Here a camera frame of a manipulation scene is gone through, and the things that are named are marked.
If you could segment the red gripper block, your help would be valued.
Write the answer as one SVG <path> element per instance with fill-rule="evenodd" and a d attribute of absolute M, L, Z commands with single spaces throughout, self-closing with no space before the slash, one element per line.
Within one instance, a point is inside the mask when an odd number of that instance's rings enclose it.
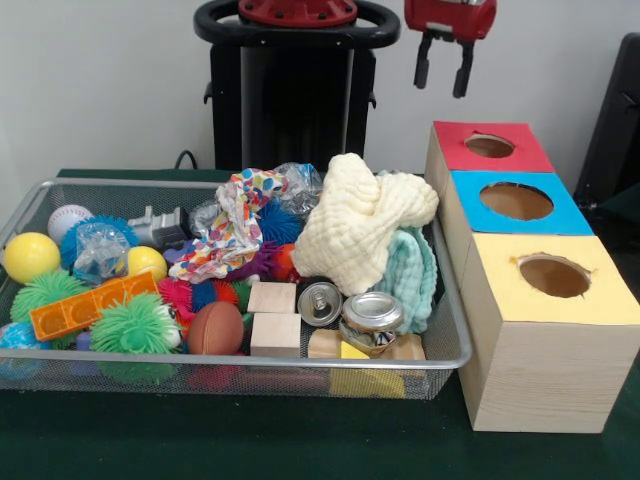
<path fill-rule="evenodd" d="M 426 87 L 429 73 L 429 50 L 434 36 L 431 33 L 451 35 L 461 43 L 462 61 L 456 72 L 453 87 L 454 98 L 464 98 L 474 59 L 474 41 L 485 39 L 494 23 L 497 13 L 497 1 L 438 1 L 438 0 L 406 0 L 404 2 L 404 18 L 411 30 L 420 31 L 420 42 L 414 86 L 418 89 Z"/>

